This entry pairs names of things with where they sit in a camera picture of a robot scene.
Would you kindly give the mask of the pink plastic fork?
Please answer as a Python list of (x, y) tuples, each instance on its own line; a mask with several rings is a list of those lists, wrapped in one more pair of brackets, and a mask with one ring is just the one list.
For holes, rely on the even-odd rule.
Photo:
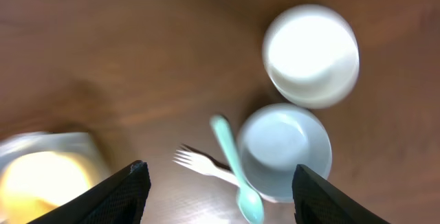
[(233, 185), (239, 185), (229, 166), (221, 164), (209, 155), (199, 153), (187, 146), (182, 146), (176, 150), (173, 161), (201, 175), (216, 177)]

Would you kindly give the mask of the grey plastic bowl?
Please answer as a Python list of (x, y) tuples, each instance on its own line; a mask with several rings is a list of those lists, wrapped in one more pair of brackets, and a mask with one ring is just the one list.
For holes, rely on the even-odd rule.
[(315, 115), (293, 104), (271, 104), (251, 114), (236, 142), (248, 183), (268, 201), (294, 201), (292, 180), (298, 164), (329, 177), (329, 136)]

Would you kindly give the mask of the mint green plastic spoon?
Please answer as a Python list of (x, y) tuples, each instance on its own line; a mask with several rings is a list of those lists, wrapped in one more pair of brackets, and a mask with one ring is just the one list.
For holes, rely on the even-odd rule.
[(258, 192), (245, 178), (229, 122), (222, 115), (214, 115), (210, 118), (210, 126), (238, 182), (236, 203), (243, 217), (248, 223), (263, 223), (265, 219), (263, 202)]

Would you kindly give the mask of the white plastic bowl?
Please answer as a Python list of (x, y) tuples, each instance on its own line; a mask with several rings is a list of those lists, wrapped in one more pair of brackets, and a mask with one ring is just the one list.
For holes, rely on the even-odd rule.
[(360, 53), (348, 22), (331, 8), (305, 4), (279, 14), (262, 48), (267, 75), (290, 102), (324, 109), (347, 97), (360, 71)]

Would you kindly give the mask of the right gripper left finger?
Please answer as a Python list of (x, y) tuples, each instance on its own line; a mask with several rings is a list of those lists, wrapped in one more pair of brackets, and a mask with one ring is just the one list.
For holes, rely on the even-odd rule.
[(140, 224), (150, 189), (148, 165), (137, 160), (30, 224)]

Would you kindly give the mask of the yellow plastic bowl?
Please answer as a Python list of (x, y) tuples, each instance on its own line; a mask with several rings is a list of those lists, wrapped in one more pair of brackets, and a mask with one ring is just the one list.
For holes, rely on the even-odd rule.
[(1, 174), (1, 220), (29, 223), (94, 187), (97, 168), (76, 153), (23, 155)]

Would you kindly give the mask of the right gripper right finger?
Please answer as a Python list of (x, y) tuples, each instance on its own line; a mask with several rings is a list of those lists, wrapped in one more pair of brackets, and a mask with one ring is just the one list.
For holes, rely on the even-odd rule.
[(297, 224), (388, 224), (304, 164), (291, 187)]

